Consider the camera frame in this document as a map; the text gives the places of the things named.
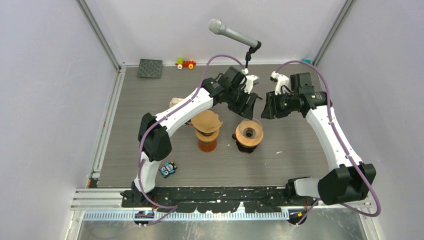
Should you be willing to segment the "wooden ring collar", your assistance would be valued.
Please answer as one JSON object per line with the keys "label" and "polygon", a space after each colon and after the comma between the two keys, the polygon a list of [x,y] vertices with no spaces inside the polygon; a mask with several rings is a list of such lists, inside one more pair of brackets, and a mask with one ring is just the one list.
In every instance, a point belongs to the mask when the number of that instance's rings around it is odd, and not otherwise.
{"label": "wooden ring collar", "polygon": [[235,129],[235,138],[244,147],[256,147],[264,138],[263,125],[257,120],[244,119]]}

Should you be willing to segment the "brown plastic dripper with handle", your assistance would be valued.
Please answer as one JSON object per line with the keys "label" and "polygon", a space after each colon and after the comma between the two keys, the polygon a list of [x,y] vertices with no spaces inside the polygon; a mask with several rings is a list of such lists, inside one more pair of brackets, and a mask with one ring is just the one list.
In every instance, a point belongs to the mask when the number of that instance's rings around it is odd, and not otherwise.
{"label": "brown plastic dripper with handle", "polygon": [[250,139],[246,137],[237,137],[235,134],[232,138],[236,141],[236,146],[241,153],[251,154],[261,143],[260,140]]}

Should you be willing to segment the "clear glass dripper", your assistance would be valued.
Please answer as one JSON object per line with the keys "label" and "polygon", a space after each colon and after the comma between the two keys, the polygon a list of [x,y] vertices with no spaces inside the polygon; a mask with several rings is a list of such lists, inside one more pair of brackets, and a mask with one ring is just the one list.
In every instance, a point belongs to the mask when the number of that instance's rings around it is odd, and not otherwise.
{"label": "clear glass dripper", "polygon": [[242,137],[249,139],[258,139],[263,135],[264,130],[262,123],[256,118],[245,118],[238,125],[238,132],[241,134]]}

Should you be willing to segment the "orange glass carafe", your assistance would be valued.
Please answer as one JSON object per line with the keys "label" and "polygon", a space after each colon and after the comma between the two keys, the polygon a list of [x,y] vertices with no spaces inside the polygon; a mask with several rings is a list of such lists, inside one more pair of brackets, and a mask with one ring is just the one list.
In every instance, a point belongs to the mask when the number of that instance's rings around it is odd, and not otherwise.
{"label": "orange glass carafe", "polygon": [[217,147],[217,140],[215,139],[210,142],[198,140],[197,146],[202,152],[209,153],[209,152],[212,152]]}

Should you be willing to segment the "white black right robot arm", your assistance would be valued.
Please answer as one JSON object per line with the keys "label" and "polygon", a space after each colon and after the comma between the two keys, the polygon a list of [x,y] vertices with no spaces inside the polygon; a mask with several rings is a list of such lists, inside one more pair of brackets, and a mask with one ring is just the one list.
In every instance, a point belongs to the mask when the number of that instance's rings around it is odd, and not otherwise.
{"label": "white black right robot arm", "polygon": [[365,164],[347,141],[327,92],[315,90],[308,72],[285,76],[274,71],[270,80],[276,86],[266,94],[261,118],[281,119],[301,113],[315,132],[329,168],[322,178],[289,179],[287,202],[299,205],[305,197],[320,199],[326,205],[364,200],[369,188],[363,178],[373,183],[376,169],[371,163]]}

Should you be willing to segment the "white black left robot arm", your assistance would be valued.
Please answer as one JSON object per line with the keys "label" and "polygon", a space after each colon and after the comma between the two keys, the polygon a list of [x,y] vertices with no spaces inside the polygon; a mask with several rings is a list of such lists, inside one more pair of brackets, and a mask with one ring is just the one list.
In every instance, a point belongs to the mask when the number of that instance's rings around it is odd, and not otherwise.
{"label": "white black left robot arm", "polygon": [[172,151],[171,136],[186,122],[217,104],[226,103],[233,113],[246,119],[253,118],[258,95],[253,92],[259,77],[245,70],[229,67],[217,78],[205,78],[181,102],[153,115],[146,113],[140,123],[139,163],[132,190],[134,200],[141,207],[153,202],[156,175],[162,160]]}

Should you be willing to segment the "brown paper coffee filter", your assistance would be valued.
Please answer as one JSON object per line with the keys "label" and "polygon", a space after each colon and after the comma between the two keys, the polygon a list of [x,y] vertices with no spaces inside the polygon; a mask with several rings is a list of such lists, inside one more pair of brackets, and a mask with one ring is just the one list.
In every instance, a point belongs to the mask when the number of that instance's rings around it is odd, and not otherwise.
{"label": "brown paper coffee filter", "polygon": [[217,131],[223,122],[219,119],[219,115],[212,110],[204,110],[191,118],[191,124],[196,130],[210,134]]}

